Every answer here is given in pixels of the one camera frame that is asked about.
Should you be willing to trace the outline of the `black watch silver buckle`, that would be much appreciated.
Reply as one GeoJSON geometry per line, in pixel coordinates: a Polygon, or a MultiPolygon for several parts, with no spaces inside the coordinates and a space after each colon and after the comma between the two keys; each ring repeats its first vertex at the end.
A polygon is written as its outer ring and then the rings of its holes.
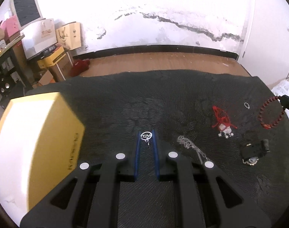
{"type": "Polygon", "coordinates": [[[240,151],[242,162],[254,166],[258,160],[270,152],[269,140],[264,139],[255,144],[247,144],[240,151]]]}

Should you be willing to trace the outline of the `black patterned table cloth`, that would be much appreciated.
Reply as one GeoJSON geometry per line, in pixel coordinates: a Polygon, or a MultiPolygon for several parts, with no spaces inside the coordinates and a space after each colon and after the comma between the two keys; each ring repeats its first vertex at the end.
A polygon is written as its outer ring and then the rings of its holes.
{"type": "Polygon", "coordinates": [[[101,77],[74,77],[29,91],[59,92],[85,126],[79,161],[93,164],[133,148],[138,132],[156,130],[171,149],[198,162],[191,140],[270,218],[289,227],[289,119],[264,129],[258,121],[272,92],[257,77],[193,70],[158,70],[101,77]],[[218,136],[213,106],[225,110],[234,136],[218,136]],[[242,162],[247,144],[268,139],[270,152],[254,166],[242,162]]]}

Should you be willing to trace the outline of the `yellow white box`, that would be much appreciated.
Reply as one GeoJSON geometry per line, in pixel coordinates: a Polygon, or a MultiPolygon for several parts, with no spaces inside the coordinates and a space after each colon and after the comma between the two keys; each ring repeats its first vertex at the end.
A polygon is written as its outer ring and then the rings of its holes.
{"type": "Polygon", "coordinates": [[[15,224],[76,168],[84,131],[58,92],[9,102],[0,120],[0,204],[15,224]]]}

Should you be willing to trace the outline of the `brown cardboard box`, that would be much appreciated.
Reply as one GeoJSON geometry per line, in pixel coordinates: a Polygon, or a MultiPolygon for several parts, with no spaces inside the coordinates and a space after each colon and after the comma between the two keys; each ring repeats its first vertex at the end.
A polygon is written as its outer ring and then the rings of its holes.
{"type": "Polygon", "coordinates": [[[69,52],[58,61],[54,66],[49,67],[49,71],[53,75],[56,82],[63,82],[71,78],[70,72],[73,67],[73,59],[69,52]]]}

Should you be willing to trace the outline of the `red cloth on floor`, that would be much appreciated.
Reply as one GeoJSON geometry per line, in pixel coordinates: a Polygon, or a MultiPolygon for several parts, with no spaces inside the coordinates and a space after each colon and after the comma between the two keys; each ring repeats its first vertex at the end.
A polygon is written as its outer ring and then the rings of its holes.
{"type": "Polygon", "coordinates": [[[76,60],[73,63],[73,67],[70,70],[70,76],[71,77],[75,77],[80,75],[81,73],[89,70],[89,65],[90,65],[90,60],[89,59],[85,59],[85,60],[76,60]]]}

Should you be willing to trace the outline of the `yellow flat box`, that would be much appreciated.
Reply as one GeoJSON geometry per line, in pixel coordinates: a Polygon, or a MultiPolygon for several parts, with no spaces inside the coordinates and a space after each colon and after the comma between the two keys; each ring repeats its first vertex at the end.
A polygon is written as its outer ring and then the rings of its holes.
{"type": "Polygon", "coordinates": [[[54,66],[56,63],[58,63],[62,58],[64,58],[66,52],[65,49],[60,46],[58,48],[56,48],[56,50],[54,50],[54,52],[52,52],[52,54],[48,57],[45,57],[41,60],[38,60],[38,66],[43,69],[43,68],[47,68],[47,67],[52,67],[54,66]]]}

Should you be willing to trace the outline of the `black shelf rack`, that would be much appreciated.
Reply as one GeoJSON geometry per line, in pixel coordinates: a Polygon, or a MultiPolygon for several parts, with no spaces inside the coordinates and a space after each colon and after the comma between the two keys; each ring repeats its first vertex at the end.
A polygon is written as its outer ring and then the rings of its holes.
{"type": "Polygon", "coordinates": [[[13,50],[13,47],[24,37],[25,35],[22,33],[0,51],[0,94],[2,96],[0,106],[3,109],[6,108],[9,100],[21,97],[25,92],[33,89],[29,79],[20,67],[13,50]],[[2,67],[2,64],[8,59],[10,59],[13,64],[13,67],[10,70],[2,67]]]}

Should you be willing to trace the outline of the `tan cardboard gift box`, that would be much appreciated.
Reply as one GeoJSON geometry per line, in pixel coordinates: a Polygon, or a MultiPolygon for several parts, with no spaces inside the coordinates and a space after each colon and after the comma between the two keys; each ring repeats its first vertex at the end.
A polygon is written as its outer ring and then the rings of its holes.
{"type": "Polygon", "coordinates": [[[81,26],[79,22],[71,22],[56,29],[57,42],[67,50],[81,47],[81,26]]]}

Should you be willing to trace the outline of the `pink box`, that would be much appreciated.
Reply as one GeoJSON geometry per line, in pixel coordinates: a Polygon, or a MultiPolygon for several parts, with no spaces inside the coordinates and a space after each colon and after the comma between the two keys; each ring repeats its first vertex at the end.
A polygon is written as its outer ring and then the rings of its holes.
{"type": "Polygon", "coordinates": [[[1,28],[4,30],[4,40],[7,41],[11,36],[20,31],[17,16],[13,15],[12,17],[6,19],[2,23],[1,28]]]}

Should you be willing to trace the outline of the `white framed blackboard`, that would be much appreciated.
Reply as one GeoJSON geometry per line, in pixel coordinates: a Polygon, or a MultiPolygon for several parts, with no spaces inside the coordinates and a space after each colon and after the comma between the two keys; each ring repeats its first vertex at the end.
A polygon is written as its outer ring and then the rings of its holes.
{"type": "Polygon", "coordinates": [[[10,0],[10,9],[17,17],[20,30],[43,19],[37,0],[10,0]]]}

